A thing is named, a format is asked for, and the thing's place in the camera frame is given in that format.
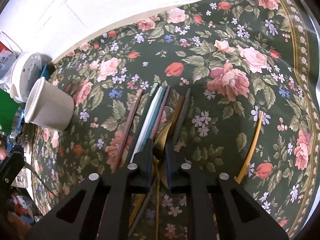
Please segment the yellow bamboo chopstick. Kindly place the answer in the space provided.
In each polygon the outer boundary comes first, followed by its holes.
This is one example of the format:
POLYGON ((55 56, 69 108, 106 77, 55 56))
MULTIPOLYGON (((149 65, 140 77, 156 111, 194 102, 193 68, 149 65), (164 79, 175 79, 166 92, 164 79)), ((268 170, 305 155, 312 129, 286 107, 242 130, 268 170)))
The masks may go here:
POLYGON ((263 111, 260 111, 260 114, 259 114, 259 119, 258 119, 258 122, 257 122, 257 125, 256 125, 256 129, 255 129, 255 134, 254 134, 254 137, 253 137, 253 140, 252 140, 252 143, 250 145, 250 148, 249 148, 249 152, 247 154, 247 157, 244 161, 244 164, 240 170, 240 173, 238 174, 237 178, 236 178, 236 182, 238 184, 241 183, 241 181, 243 180, 244 176, 246 175, 246 172, 249 170, 249 163, 253 157, 253 153, 254 153, 254 150, 255 150, 255 147, 256 147, 256 144, 258 142, 258 138, 259 138, 259 134, 260 134, 260 130, 261 130, 261 125, 262 125, 262 122, 263 122, 263 111))

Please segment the white ceramic utensil cup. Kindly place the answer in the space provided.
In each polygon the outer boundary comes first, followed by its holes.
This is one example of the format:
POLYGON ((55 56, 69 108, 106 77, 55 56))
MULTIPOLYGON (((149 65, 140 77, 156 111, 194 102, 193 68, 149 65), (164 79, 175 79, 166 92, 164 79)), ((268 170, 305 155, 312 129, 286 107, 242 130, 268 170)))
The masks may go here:
POLYGON ((73 113, 73 98, 41 77, 35 82, 28 96, 24 121, 64 131, 71 122, 73 113))

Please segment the silver metal chopstick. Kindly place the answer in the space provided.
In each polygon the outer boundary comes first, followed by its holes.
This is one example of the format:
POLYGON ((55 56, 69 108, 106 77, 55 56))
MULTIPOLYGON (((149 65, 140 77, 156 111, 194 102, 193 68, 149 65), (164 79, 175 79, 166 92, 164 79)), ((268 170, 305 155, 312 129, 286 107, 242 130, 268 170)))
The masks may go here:
POLYGON ((150 126, 152 126, 151 120, 152 120, 152 117, 153 117, 153 115, 155 113, 155 110, 156 110, 156 107, 157 107, 157 103, 158 103, 158 101, 159 101, 159 99, 161 97, 162 91, 163 91, 163 87, 161 86, 157 90, 157 93, 155 94, 155 97, 153 98, 153 100, 151 102, 151 105, 150 105, 150 107, 148 109, 146 118, 144 120, 142 129, 141 129, 141 132, 139 134, 135 149, 133 150, 133 154, 132 154, 132 157, 130 159, 130 163, 133 162, 135 154, 138 153, 144 147, 146 138, 148 137, 147 136, 148 129, 149 129, 150 126))

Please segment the silver fork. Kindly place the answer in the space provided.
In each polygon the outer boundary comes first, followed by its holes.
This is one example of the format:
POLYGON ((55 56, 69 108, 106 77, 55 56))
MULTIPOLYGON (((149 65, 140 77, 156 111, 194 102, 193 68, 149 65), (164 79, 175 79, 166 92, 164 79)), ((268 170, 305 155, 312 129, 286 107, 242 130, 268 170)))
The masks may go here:
POLYGON ((122 155, 126 146, 126 141, 127 141, 127 137, 129 135, 129 131, 131 128, 131 125, 133 123, 134 117, 135 117, 135 113, 137 110, 137 107, 139 105, 140 99, 142 97, 143 94, 143 90, 140 88, 137 90, 135 99, 131 105, 130 111, 129 111, 129 116, 127 118, 123 133, 122 133, 122 137, 121 137, 121 141, 120 141, 120 145, 119 148, 117 150, 117 157, 116 157, 116 163, 114 168, 112 168, 112 173, 114 173, 120 166, 121 164, 121 160, 122 160, 122 155))

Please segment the teal metal chopstick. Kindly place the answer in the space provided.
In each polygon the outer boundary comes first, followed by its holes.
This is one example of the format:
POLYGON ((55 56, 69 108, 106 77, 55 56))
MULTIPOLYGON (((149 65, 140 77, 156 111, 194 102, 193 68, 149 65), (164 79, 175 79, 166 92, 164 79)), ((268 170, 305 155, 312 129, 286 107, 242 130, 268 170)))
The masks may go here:
POLYGON ((152 117, 152 120, 151 120, 152 126, 150 126, 149 129, 148 129, 148 133, 147 133, 147 136, 148 136, 148 137, 150 136, 151 131, 152 131, 152 129, 153 129, 153 126, 154 126, 154 123, 155 123, 155 120, 156 120, 156 116, 157 116, 157 113, 158 113, 158 109, 159 109, 161 100, 162 100, 163 95, 164 95, 164 91, 165 91, 165 88, 163 87, 163 91, 162 91, 161 97, 160 97, 160 99, 159 99, 159 101, 158 101, 158 103, 157 103, 157 107, 156 107, 155 113, 154 113, 154 115, 153 115, 153 117, 152 117))

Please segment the dark reddish chopstick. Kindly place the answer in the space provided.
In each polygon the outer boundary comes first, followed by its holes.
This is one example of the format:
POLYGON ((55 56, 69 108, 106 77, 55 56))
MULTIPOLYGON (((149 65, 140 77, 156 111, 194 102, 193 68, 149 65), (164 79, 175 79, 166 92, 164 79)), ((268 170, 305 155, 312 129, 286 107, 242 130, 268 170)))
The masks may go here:
POLYGON ((164 96, 162 98, 162 101, 161 101, 161 104, 160 104, 160 107, 159 107, 159 110, 158 110, 158 113, 157 113, 157 118, 155 120, 153 129, 152 129, 151 134, 150 134, 150 138, 151 139, 155 138, 155 135, 156 135, 156 133, 158 131, 158 127, 159 127, 159 124, 161 122, 161 118, 162 118, 162 114, 163 114, 163 109, 164 109, 164 106, 166 104, 170 89, 171 89, 171 86, 167 86, 166 89, 165 89, 165 94, 164 94, 164 96))

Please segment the brown wooden chopstick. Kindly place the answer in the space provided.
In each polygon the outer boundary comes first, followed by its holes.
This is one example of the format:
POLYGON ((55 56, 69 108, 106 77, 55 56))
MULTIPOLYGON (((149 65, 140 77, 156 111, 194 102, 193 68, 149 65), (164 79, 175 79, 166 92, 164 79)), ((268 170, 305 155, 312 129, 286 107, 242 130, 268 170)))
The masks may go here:
POLYGON ((185 119, 185 115, 186 115, 187 110, 188 110, 189 100, 190 100, 190 91, 191 91, 191 89, 188 88, 188 90, 187 90, 187 92, 185 94, 185 97, 184 97, 182 109, 181 109, 180 114, 178 116, 178 120, 177 120, 177 123, 176 123, 176 126, 175 126, 174 136, 173 136, 173 140, 172 140, 173 145, 176 145, 176 143, 178 141, 178 138, 179 138, 179 135, 180 135, 180 130, 181 130, 182 124, 183 124, 184 119, 185 119))

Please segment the green box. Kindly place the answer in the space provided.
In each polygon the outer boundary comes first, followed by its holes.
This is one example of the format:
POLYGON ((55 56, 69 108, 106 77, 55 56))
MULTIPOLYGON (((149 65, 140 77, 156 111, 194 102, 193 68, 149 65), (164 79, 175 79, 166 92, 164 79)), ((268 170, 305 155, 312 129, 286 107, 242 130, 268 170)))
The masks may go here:
POLYGON ((0 92, 0 125, 1 132, 10 134, 15 114, 20 104, 16 103, 10 95, 1 89, 0 92))

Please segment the white perforated lid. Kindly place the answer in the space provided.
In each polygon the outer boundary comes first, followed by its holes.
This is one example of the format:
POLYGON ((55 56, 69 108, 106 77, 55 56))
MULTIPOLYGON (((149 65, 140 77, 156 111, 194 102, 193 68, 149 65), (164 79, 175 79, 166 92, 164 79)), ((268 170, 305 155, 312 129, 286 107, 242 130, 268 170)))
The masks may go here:
POLYGON ((10 77, 9 94, 16 103, 26 103, 42 69, 52 58, 45 54, 23 52, 15 61, 10 77))

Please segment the floral dark green tablecloth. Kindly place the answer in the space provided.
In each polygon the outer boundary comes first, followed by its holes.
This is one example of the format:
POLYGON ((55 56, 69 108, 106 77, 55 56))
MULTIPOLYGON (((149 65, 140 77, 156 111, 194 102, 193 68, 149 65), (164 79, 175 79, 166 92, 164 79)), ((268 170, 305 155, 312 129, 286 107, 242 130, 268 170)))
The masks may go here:
POLYGON ((294 239, 317 202, 318 73, 317 34, 300 0, 204 0, 103 33, 50 77, 75 108, 65 131, 35 129, 35 204, 47 213, 91 173, 112 172, 138 89, 122 158, 159 87, 171 89, 158 129, 190 88, 175 150, 203 172, 237 177, 263 111, 241 183, 294 239))

